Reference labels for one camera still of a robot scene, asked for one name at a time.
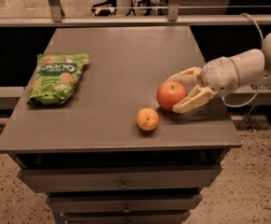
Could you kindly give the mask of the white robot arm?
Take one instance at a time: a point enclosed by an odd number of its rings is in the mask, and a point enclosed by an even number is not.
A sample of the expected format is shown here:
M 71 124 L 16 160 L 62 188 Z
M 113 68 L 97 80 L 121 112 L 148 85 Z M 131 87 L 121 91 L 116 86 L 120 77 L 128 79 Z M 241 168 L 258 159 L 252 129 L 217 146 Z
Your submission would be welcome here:
M 271 85 L 271 33 L 260 49 L 250 49 L 232 57 L 220 57 L 203 67 L 190 67 L 171 76 L 192 87 L 189 94 L 173 105 L 175 113 L 185 113 L 206 105 L 215 96 L 226 97 L 244 86 Z

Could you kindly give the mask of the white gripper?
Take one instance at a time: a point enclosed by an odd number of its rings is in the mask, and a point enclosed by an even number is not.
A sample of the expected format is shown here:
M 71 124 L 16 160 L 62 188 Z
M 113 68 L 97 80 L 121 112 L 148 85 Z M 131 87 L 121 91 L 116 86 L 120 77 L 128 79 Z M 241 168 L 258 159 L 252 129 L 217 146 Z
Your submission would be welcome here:
M 197 85 L 201 83 L 201 78 L 204 87 Z M 227 96 L 233 93 L 239 87 L 239 74 L 230 58 L 220 57 L 206 63 L 202 69 L 190 67 L 169 77 L 167 81 L 190 87 L 196 85 L 185 98 L 173 105 L 172 110 L 182 114 L 208 104 L 215 94 Z

